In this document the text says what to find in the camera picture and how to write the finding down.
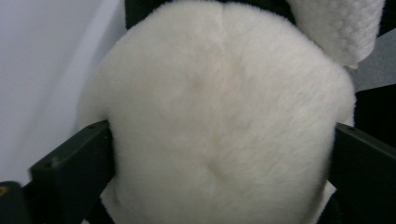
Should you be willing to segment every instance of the textured white fabric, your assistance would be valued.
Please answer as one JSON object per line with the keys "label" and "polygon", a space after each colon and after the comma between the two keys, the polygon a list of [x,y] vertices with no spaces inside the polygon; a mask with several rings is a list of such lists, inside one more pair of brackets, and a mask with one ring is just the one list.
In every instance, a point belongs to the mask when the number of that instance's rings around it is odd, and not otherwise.
{"label": "textured white fabric", "polygon": [[375,46],[384,0],[287,0],[297,26],[342,65]]}
{"label": "textured white fabric", "polygon": [[137,24],[84,91],[108,119],[116,223],[316,223],[347,72],[288,21],[240,4],[175,2]]}

